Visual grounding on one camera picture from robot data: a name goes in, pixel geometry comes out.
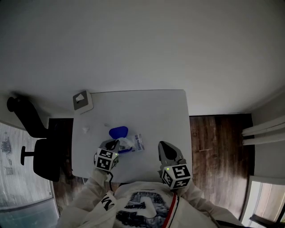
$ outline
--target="table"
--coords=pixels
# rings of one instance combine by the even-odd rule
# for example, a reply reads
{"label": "table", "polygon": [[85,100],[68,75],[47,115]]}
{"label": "table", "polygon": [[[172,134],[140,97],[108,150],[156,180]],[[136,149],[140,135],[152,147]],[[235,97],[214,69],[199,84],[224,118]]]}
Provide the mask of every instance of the table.
{"label": "table", "polygon": [[127,126],[129,134],[141,134],[144,151],[119,156],[112,182],[161,182],[158,143],[178,147],[192,174],[189,114],[184,90],[138,90],[92,94],[94,108],[75,114],[72,136],[73,175],[89,178],[93,157],[101,142],[111,139],[109,130]]}

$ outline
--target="wooden floor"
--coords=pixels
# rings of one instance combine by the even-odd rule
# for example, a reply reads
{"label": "wooden floor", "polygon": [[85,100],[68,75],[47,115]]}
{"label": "wooden floor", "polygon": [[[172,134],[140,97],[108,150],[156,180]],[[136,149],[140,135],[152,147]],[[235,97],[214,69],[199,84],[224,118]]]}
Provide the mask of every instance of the wooden floor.
{"label": "wooden floor", "polygon": [[[51,119],[51,128],[64,124],[67,174],[53,183],[59,212],[84,186],[82,178],[71,174],[72,121]],[[252,126],[250,114],[190,117],[193,181],[205,198],[241,215],[248,176],[254,170],[254,146],[242,146],[241,131]],[[112,184],[113,190],[118,184]]]}

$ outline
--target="person's arm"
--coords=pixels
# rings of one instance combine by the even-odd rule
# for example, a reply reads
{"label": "person's arm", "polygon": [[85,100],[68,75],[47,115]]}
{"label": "person's arm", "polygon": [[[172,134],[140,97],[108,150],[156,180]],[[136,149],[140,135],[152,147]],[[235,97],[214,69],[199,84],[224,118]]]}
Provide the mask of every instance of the person's arm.
{"label": "person's arm", "polygon": [[106,194],[105,180],[107,180],[107,173],[94,168],[82,191],[62,211],[57,228],[80,226],[88,212],[92,211]]}
{"label": "person's arm", "polygon": [[242,226],[241,222],[229,210],[218,207],[209,200],[204,199],[203,192],[192,181],[185,188],[177,190],[177,195],[184,198],[192,207],[205,215],[210,213],[215,220]]}

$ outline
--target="person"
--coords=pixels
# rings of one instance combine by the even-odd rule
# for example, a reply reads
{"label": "person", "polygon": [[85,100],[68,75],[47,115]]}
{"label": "person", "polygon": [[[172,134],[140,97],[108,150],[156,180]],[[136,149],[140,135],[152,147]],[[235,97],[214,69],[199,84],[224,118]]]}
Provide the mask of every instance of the person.
{"label": "person", "polygon": [[216,228],[241,222],[203,198],[192,181],[170,191],[163,183],[134,182],[106,191],[105,171],[94,169],[82,191],[61,213],[57,228]]}

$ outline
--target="blue oval object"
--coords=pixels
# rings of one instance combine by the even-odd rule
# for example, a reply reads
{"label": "blue oval object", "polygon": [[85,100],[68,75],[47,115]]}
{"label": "blue oval object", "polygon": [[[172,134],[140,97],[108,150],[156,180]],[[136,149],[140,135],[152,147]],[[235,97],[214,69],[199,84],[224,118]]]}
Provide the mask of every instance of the blue oval object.
{"label": "blue oval object", "polygon": [[129,129],[126,126],[119,126],[119,127],[112,128],[109,131],[109,135],[113,139],[125,138],[128,135],[128,131]]}

